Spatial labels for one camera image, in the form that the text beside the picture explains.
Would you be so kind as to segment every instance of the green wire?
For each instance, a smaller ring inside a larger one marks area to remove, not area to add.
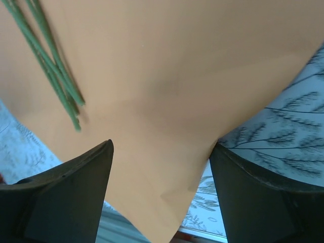
[[[42,70],[44,71],[46,77],[48,78],[48,80],[50,81],[51,86],[53,87],[55,93],[57,94],[58,98],[60,99],[62,105],[64,106],[65,110],[67,111],[67,113],[69,114],[72,123],[75,127],[75,129],[77,131],[81,130],[81,127],[79,125],[79,121],[76,118],[76,115],[78,114],[78,109],[75,105],[74,100],[71,98],[69,92],[67,92],[67,96],[65,95],[62,87],[60,86],[59,82],[56,79],[55,73],[54,71],[59,72],[59,70],[57,69],[57,67],[54,65],[54,69],[49,65],[48,62],[46,62],[43,57],[42,57],[42,52],[45,53],[45,51],[43,50],[43,48],[41,47],[40,44],[38,44],[38,49],[36,48],[37,45],[35,45],[35,42],[38,42],[37,38],[34,36],[33,31],[31,30],[29,24],[26,22],[23,13],[21,12],[20,8],[16,5],[16,3],[14,1],[11,0],[2,0],[2,2],[4,3],[4,5],[7,7],[7,9],[9,10],[9,12],[14,16],[16,22],[17,21],[17,16],[20,17],[19,19],[19,23],[21,23],[22,25],[18,24],[18,26],[20,27],[20,29],[22,30],[22,33],[27,41],[27,43],[29,44],[30,48],[32,49],[36,59],[38,60]]]
[[[57,51],[53,35],[52,35],[51,31],[50,31],[50,27],[49,27],[48,22],[47,22],[47,20],[45,18],[45,15],[43,13],[43,10],[42,10],[42,7],[41,7],[39,1],[38,0],[32,0],[32,1],[31,0],[26,0],[26,2],[28,4],[28,7],[31,10],[35,20],[37,21],[37,23],[38,23],[38,25],[39,25],[39,27],[40,27],[46,41],[47,41],[47,44],[49,45],[49,47],[51,49],[54,60],[57,63],[61,73],[63,74],[64,79],[66,80],[69,87],[71,89],[74,89],[73,81],[70,78],[69,74],[67,73],[67,71],[66,71],[66,69],[64,67],[64,64],[63,64],[63,62],[62,62],[62,60],[60,58],[60,55],[59,55],[59,53]],[[84,105],[85,101],[82,98],[81,94],[79,93],[78,90],[76,90],[76,93],[77,93],[77,97],[78,97],[78,99],[76,100],[77,103],[79,105]]]
[[[13,4],[11,7],[13,8],[13,11],[21,12],[20,8],[18,6],[16,6],[15,4]],[[80,131],[81,127],[79,125],[78,119],[75,117],[74,112],[71,109],[71,106],[68,104],[68,100],[65,97],[65,94],[64,94],[64,92],[62,90],[62,87],[56,81],[56,77],[55,77],[54,73],[52,72],[51,68],[46,65],[46,63],[42,59],[41,55],[37,52],[34,45],[28,39],[27,35],[24,34],[24,37],[25,37],[27,43],[29,44],[31,50],[33,51],[34,55],[36,56],[36,59],[37,59],[38,63],[40,64],[42,70],[44,71],[46,77],[50,81],[50,84],[52,85],[55,93],[57,94],[57,96],[59,97],[61,103],[63,104],[63,106],[65,108],[65,110],[68,112],[69,116],[71,117],[71,120],[72,120],[72,123],[73,123],[75,129],[77,131]]]
[[[30,8],[30,10],[32,11],[34,18],[37,20],[37,23],[38,23],[39,27],[41,28],[43,35],[46,37],[48,45],[50,46],[50,49],[51,49],[51,53],[54,57],[55,63],[59,66],[59,69],[60,69],[61,73],[63,74],[63,76],[65,77],[65,79],[70,80],[70,83],[72,85],[75,84],[72,81],[72,79],[70,78],[70,76],[68,75],[68,72],[66,71],[63,62],[61,61],[60,55],[57,52],[57,46],[55,44],[54,37],[52,35],[50,26],[48,24],[48,21],[46,20],[46,17],[45,17],[45,14],[43,12],[40,2],[38,0],[32,0],[32,1],[26,0],[26,2],[28,4],[28,7]],[[84,102],[84,99],[83,99],[81,93],[79,92],[78,88],[76,88],[76,91],[78,92],[80,99],[82,99],[82,103],[80,105],[83,105],[85,102]],[[72,106],[72,110],[73,110],[74,114],[79,115],[79,109],[78,109],[73,97],[68,92],[66,93],[66,96],[67,96],[68,102]]]
[[[31,41],[31,43],[35,46],[37,51],[42,55],[44,61],[52,68],[52,70],[55,72],[55,74],[58,76],[58,78],[62,81],[64,87],[66,90],[71,94],[71,96],[74,98],[75,101],[78,103],[82,103],[82,100],[79,99],[77,92],[75,89],[71,89],[71,87],[68,85],[67,81],[62,76],[60,70],[55,66],[51,58],[47,55],[47,53],[44,51],[36,37],[33,35],[33,33],[28,29],[26,26],[26,23],[24,22],[24,16],[21,15],[20,12],[13,11],[13,8],[11,8],[10,3],[6,0],[2,0],[2,2],[7,7],[8,11],[11,13],[11,15],[16,20],[18,26],[20,29],[24,32],[24,34],[28,37],[28,39]]]

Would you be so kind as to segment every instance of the patterned fabric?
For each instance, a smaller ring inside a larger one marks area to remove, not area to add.
[[[0,100],[0,173],[7,184],[61,164],[57,157]]]
[[[324,186],[324,46],[278,98],[219,142],[280,175]]]
[[[218,204],[216,188],[209,162],[202,175],[196,195],[181,228],[193,229],[214,239],[213,235],[226,237],[221,210]]]

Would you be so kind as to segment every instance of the fern leaf design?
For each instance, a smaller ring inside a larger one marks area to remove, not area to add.
[[[20,134],[27,139],[29,143],[34,143],[37,146],[41,146],[40,142],[36,139],[33,133],[28,130],[25,126],[21,124],[16,125],[16,129],[20,132]]]
[[[214,200],[205,200],[205,204],[210,208],[219,207],[218,202]]]
[[[324,58],[324,45],[321,46],[315,55],[307,62],[307,65],[309,64],[317,64],[319,61],[321,61]]]
[[[298,98],[290,100],[283,109],[286,110],[296,110],[297,107],[301,105],[309,105],[311,101],[317,100],[319,97],[319,92],[310,92],[308,94],[302,95]]]
[[[324,165],[324,158],[319,155],[315,156],[312,154],[296,155],[296,154],[287,154],[282,161],[290,161],[291,163],[300,163],[304,165]]]
[[[312,165],[324,163],[324,159],[321,157],[302,157],[300,155],[288,154],[285,158],[282,159],[282,161],[301,175],[318,178],[322,174],[320,170],[312,167]]]
[[[324,103],[321,104],[321,105],[319,105],[318,107],[312,109],[311,112],[315,112],[315,113],[316,113],[316,112],[324,112]]]
[[[256,124],[254,129],[247,135],[247,141],[251,142],[252,140],[256,139],[259,136],[260,132],[265,129],[265,126],[265,123]]]
[[[224,138],[219,138],[218,143],[220,143],[221,145],[223,145],[224,147],[228,147],[228,140],[224,139]]]
[[[193,200],[205,200],[202,196],[195,195]]]
[[[198,191],[206,194],[216,194],[216,188],[212,186],[198,187]]]
[[[271,171],[277,171],[280,169],[278,164],[271,158],[270,156],[261,154],[259,152],[256,152],[255,154],[255,160],[263,163],[267,166],[267,168]]]
[[[188,212],[187,212],[187,214],[186,214],[186,216],[185,216],[185,219],[188,219],[188,220],[193,219],[193,216],[192,216],[192,213],[191,213],[190,210],[188,210]]]
[[[322,151],[324,149],[324,138],[310,135],[299,142],[301,150],[313,152]]]
[[[205,180],[212,178],[213,176],[203,176],[199,182],[199,184],[202,184]]]
[[[322,124],[320,123],[315,123],[308,119],[296,118],[293,115],[288,114],[288,112],[282,110],[271,110],[270,112],[275,116],[275,118],[280,118],[284,122],[291,123],[292,125],[298,125],[299,127],[307,130],[318,131],[322,127]]]
[[[290,166],[291,168],[295,169],[298,174],[309,176],[312,178],[319,178],[322,175],[322,171],[305,166],[304,164],[301,163],[292,163],[289,160],[284,160],[285,164]]]
[[[208,182],[206,182],[206,186],[215,187],[215,183],[214,183],[214,181],[208,181]]]
[[[240,142],[245,140],[245,132],[247,128],[245,127],[239,127],[233,130],[233,143],[235,146],[237,146]]]
[[[197,206],[195,204],[193,204],[193,203],[190,204],[190,207],[193,208],[193,209],[197,208]]]
[[[296,138],[296,130],[282,130],[277,133],[270,134],[265,141],[270,145],[283,146],[292,144]]]
[[[212,208],[208,207],[207,205],[205,205],[204,203],[199,202],[199,201],[195,202],[195,205],[202,209],[205,209],[207,211],[211,211],[211,212],[216,211],[215,209],[212,209]]]

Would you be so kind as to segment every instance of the paper sheet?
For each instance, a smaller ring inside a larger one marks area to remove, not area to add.
[[[112,139],[106,199],[153,243],[178,229],[217,138],[324,40],[322,0],[42,3],[87,103],[82,132],[3,5],[0,96],[62,161]]]

